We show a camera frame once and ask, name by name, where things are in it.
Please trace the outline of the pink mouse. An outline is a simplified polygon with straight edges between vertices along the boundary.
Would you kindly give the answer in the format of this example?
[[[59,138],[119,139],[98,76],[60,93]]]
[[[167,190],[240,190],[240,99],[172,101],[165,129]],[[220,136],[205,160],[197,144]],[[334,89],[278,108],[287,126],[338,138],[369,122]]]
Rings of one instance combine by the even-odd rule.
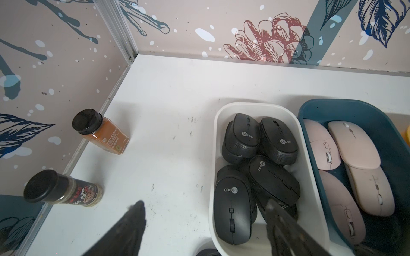
[[[341,165],[341,158],[337,145],[328,132],[320,123],[303,120],[309,142],[319,170],[331,171]]]
[[[395,212],[395,200],[390,183],[379,166],[373,170],[345,165],[354,198],[367,214],[388,217]]]
[[[332,217],[339,231],[351,245],[360,244],[366,236],[366,227],[353,197],[335,176],[319,171]]]
[[[327,127],[344,163],[361,170],[373,170],[381,165],[376,146],[360,126],[347,121],[332,121]]]

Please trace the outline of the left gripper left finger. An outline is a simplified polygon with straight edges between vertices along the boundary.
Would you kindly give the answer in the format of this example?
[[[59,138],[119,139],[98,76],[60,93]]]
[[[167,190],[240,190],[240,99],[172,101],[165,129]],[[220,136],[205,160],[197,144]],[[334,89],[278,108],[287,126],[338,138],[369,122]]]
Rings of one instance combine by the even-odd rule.
[[[146,228],[143,201],[132,205],[124,216],[87,252],[85,256],[136,256]]]

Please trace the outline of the black mouse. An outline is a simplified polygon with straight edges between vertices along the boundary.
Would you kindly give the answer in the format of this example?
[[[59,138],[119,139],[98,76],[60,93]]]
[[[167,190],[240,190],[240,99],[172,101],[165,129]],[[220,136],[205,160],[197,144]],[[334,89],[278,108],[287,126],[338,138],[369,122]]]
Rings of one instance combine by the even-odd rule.
[[[271,200],[271,199],[274,200],[274,199],[271,198],[271,197],[266,197],[266,196],[263,196],[263,195],[256,195],[256,204],[257,204],[258,209],[259,209],[259,211],[260,211],[260,213],[261,213],[261,215],[262,215],[262,218],[263,218],[264,220],[266,220],[266,217],[265,217],[265,215],[266,215],[266,209],[265,209],[265,208],[266,208],[266,205],[267,205],[268,201]],[[282,204],[282,203],[280,203],[280,202],[278,202],[278,204],[279,204],[279,206],[280,206],[283,210],[285,210],[291,217],[293,217],[293,219],[298,220],[297,207],[296,207],[295,204],[294,204],[294,205],[291,205],[291,206]]]
[[[301,189],[297,179],[284,167],[269,158],[257,155],[241,167],[251,187],[266,197],[292,206],[300,198]]]
[[[196,256],[221,256],[216,249],[203,249]]]
[[[264,117],[259,123],[260,151],[279,165],[292,165],[297,160],[298,144],[288,126],[273,117]]]
[[[247,177],[233,165],[217,173],[213,214],[221,240],[231,245],[249,241],[257,216],[256,202]]]
[[[224,160],[233,165],[243,164],[256,155],[260,138],[259,123],[249,115],[237,113],[225,132]]]

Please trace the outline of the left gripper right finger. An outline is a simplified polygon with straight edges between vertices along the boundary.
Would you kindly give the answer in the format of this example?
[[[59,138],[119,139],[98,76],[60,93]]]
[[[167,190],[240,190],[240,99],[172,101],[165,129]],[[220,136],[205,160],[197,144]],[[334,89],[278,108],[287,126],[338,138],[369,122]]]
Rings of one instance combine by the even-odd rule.
[[[297,222],[274,200],[265,207],[266,231],[273,256],[328,256]]]

